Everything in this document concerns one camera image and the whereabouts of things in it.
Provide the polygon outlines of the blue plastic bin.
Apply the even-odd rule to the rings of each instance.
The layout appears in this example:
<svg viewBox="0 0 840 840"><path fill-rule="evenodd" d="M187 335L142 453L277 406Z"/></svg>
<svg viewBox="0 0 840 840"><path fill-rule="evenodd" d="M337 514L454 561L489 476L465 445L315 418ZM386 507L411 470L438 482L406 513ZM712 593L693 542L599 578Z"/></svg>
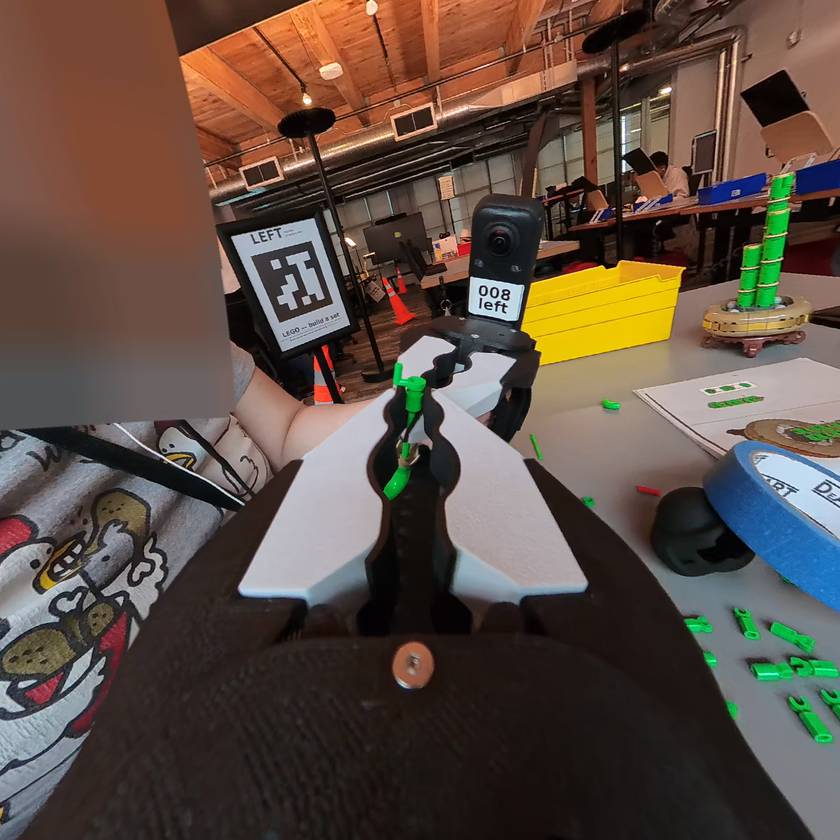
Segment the blue plastic bin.
<svg viewBox="0 0 840 840"><path fill-rule="evenodd" d="M839 190L839 167L840 160L836 158L801 168L795 174L794 194L803 196L814 193L837 193Z"/></svg>
<svg viewBox="0 0 840 840"><path fill-rule="evenodd" d="M701 187L697 191L699 206L710 206L740 201L760 195L768 181L765 172Z"/></svg>

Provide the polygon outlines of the yellow plastic bin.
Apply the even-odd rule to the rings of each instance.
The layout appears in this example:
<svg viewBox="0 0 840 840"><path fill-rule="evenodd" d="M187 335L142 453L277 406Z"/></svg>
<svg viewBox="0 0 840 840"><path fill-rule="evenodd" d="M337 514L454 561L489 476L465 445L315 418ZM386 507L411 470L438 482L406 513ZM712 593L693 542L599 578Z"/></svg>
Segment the yellow plastic bin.
<svg viewBox="0 0 840 840"><path fill-rule="evenodd" d="M586 307L579 306L575 301L561 301L529 308L522 327L537 339L603 323L638 319L655 312L665 312L666 317L671 318L676 302L676 295L650 295Z"/></svg>
<svg viewBox="0 0 840 840"><path fill-rule="evenodd" d="M624 350L670 337L670 327L645 324L642 327L617 323L557 332L536 339L541 364L573 361L592 355Z"/></svg>
<svg viewBox="0 0 840 840"><path fill-rule="evenodd" d="M533 283L527 311L555 304L575 311L662 291L678 291L685 269L640 260L621 260L613 268L591 265Z"/></svg>

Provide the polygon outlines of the black stand pole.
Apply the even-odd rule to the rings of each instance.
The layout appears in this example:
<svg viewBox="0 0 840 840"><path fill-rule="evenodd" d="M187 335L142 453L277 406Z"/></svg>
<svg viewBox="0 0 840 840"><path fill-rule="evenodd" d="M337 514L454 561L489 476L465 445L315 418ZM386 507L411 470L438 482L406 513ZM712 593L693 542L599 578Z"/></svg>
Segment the black stand pole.
<svg viewBox="0 0 840 840"><path fill-rule="evenodd" d="M364 329L367 338L371 345L371 351L374 356L375 369L363 369L361 371L362 379L367 383L383 383L391 380L393 375L393 368L387 367L382 359L382 355L375 338L375 334L371 325L369 313L366 304L364 303L364 295L361 288L361 283L358 278L358 272L355 268L354 262L350 255L350 250L346 242L343 226L340 221L338 208L336 206L332 188L329 184L327 173L325 171L322 157L319 151L316 135L333 127L336 117L334 111L328 108L306 107L289 113L278 123L278 131L288 140L306 139L309 142L311 154L316 165L318 175L321 180L322 189L329 207L330 215L335 226L337 236L339 237L339 245L341 247L347 267L350 269L350 276L353 283L353 290L359 302L360 314L364 321Z"/></svg>
<svg viewBox="0 0 840 840"><path fill-rule="evenodd" d="M612 137L614 169L614 231L616 241L616 261L623 256L623 134L620 105L620 49L622 41L634 37L644 30L649 22L648 10L639 8L621 13L603 24L599 24L584 38L583 52L588 56L597 56L608 51L610 56L611 93L612 93Z"/></svg>

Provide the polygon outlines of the person in grey shirt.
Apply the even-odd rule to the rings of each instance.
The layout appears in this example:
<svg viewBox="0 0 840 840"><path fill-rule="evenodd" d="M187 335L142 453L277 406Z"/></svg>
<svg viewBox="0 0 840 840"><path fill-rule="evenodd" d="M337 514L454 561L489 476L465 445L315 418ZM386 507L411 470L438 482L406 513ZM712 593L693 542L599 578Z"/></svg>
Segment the person in grey shirt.
<svg viewBox="0 0 840 840"><path fill-rule="evenodd" d="M152 605L232 513L2 431L2 838L70 767Z"/></svg>

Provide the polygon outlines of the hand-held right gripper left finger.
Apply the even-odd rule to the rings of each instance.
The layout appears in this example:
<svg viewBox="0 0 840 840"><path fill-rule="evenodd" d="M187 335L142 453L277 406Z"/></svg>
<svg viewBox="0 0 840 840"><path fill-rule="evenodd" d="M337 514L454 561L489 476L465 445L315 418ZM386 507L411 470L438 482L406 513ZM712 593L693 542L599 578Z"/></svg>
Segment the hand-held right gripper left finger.
<svg viewBox="0 0 840 840"><path fill-rule="evenodd" d="M390 502L369 462L388 431L391 389L307 453L238 584L251 599L360 610L396 546Z"/></svg>

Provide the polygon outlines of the black screen wooden stand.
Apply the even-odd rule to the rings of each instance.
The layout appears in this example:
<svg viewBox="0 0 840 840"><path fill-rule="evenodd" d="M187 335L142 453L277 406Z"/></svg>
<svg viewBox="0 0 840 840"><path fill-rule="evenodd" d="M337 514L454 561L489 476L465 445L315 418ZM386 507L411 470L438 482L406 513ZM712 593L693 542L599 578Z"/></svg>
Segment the black screen wooden stand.
<svg viewBox="0 0 840 840"><path fill-rule="evenodd" d="M763 146L779 163L781 172L790 170L792 162L815 161L835 152L836 145L823 121L787 70L743 89L740 98L758 121Z"/></svg>

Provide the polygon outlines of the scattered green lego pieces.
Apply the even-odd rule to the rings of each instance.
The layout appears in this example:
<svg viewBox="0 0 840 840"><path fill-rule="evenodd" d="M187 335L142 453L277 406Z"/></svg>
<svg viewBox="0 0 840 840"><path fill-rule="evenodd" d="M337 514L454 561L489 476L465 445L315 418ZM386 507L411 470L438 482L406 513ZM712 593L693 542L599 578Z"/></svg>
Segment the scattered green lego pieces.
<svg viewBox="0 0 840 840"><path fill-rule="evenodd" d="M816 657L812 636L779 621L764 622L750 609L731 608L732 621L742 640L751 643L782 643L780 654L751 654L742 663L758 684L784 688L784 704L807 732L810 740L822 746L838 743L818 707L838 720L838 663Z"/></svg>

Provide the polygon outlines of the person's left forearm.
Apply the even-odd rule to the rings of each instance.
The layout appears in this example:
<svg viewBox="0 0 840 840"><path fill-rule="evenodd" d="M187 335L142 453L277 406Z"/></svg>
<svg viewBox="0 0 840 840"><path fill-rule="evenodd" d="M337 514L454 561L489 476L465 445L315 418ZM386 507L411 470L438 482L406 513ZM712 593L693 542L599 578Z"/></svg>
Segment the person's left forearm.
<svg viewBox="0 0 840 840"><path fill-rule="evenodd" d="M351 404L306 406L255 369L234 416L274 474L302 458L362 412L374 399Z"/></svg>

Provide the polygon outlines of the green bamboo lego model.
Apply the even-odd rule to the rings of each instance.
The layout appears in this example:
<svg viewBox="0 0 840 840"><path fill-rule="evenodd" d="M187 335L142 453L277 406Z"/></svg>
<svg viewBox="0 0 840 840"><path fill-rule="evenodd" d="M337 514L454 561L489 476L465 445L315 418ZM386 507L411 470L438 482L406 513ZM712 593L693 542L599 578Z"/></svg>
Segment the green bamboo lego model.
<svg viewBox="0 0 840 840"><path fill-rule="evenodd" d="M763 238L742 250L737 296L705 310L702 348L739 345L752 359L768 344L805 340L803 327L811 319L811 303L803 297L783 296L779 289L795 176L794 171L788 171L772 179Z"/></svg>

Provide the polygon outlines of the black monitor screen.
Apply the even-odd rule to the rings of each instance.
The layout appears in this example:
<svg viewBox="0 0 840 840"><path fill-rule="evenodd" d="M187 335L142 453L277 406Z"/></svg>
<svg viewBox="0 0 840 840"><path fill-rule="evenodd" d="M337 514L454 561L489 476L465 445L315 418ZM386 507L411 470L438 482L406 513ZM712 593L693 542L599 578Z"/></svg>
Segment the black monitor screen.
<svg viewBox="0 0 840 840"><path fill-rule="evenodd" d="M404 245L413 245L425 254L431 253L431 241L426 236L421 213L405 214L389 222L366 227L363 237L369 252L374 254L376 265L402 260Z"/></svg>

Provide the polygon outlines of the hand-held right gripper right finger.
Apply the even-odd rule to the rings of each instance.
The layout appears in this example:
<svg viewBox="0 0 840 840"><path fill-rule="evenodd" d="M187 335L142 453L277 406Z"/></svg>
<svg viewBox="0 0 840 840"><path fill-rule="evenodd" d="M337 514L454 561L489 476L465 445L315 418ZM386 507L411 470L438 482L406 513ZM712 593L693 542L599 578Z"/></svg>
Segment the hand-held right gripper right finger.
<svg viewBox="0 0 840 840"><path fill-rule="evenodd" d="M441 389L424 425L444 535L455 549L450 591L466 603L584 592L585 573L519 452Z"/></svg>

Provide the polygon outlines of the green lego stem assembly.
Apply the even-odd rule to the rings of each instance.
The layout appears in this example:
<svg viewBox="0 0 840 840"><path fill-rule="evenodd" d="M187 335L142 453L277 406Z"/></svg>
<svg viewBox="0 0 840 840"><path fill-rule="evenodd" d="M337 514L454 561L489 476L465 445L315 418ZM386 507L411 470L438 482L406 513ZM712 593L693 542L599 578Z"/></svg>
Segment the green lego stem assembly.
<svg viewBox="0 0 840 840"><path fill-rule="evenodd" d="M426 380L422 376L405 377L403 375L403 363L401 362L395 364L393 385L395 389L403 389L404 391L406 423L395 444L397 468L384 487L385 497L389 501L393 501L400 496L407 487L413 466L419 458L419 444L413 444L409 438L417 420L422 416L424 395L427 388Z"/></svg>

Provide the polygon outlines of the blue tape roll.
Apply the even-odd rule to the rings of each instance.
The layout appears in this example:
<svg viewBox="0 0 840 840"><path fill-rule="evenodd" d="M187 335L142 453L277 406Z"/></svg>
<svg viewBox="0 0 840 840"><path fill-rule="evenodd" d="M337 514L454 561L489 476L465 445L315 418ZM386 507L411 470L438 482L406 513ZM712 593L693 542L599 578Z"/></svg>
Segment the blue tape roll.
<svg viewBox="0 0 840 840"><path fill-rule="evenodd" d="M839 477L771 444L735 444L705 475L710 505L748 548L839 610Z"/></svg>

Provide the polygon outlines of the black toy helmet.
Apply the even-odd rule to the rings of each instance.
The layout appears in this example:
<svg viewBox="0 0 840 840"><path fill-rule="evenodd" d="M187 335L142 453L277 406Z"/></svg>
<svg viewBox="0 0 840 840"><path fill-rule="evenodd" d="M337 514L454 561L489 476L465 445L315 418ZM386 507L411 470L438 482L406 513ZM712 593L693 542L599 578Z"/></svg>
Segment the black toy helmet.
<svg viewBox="0 0 840 840"><path fill-rule="evenodd" d="M682 487L662 496L650 542L665 566L685 577L739 571L755 558L699 487Z"/></svg>

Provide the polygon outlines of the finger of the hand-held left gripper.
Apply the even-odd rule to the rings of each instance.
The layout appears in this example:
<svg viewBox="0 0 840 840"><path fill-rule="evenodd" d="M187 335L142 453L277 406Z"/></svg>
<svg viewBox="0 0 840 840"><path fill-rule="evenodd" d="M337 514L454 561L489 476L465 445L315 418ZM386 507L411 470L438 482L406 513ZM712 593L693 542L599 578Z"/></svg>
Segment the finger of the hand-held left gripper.
<svg viewBox="0 0 840 840"><path fill-rule="evenodd" d="M401 352L397 362L402 365L402 371L393 377L394 388L403 380L419 376L425 379L427 389L456 391L452 382L457 376L458 348L445 339L424 335Z"/></svg>
<svg viewBox="0 0 840 840"><path fill-rule="evenodd" d="M469 366L454 374L453 381L435 391L435 401L445 397L480 422L487 420L501 399L503 376L515 364L500 353L472 353Z"/></svg>

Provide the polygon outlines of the white instruction booklet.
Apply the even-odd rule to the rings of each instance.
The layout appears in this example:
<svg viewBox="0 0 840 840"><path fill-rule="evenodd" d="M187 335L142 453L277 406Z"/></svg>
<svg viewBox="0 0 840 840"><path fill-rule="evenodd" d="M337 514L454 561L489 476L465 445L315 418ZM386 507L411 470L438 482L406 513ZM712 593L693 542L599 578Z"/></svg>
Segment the white instruction booklet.
<svg viewBox="0 0 840 840"><path fill-rule="evenodd" d="M747 440L838 471L839 371L828 364L795 359L635 393L716 457Z"/></svg>

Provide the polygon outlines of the black framed marker sign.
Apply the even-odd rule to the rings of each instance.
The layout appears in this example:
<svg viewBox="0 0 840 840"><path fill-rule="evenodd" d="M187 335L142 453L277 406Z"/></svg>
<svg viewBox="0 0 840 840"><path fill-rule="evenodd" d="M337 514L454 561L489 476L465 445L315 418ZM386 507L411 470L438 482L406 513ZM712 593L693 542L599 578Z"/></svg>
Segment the black framed marker sign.
<svg viewBox="0 0 840 840"><path fill-rule="evenodd" d="M319 207L272 211L216 232L276 360L360 329Z"/></svg>

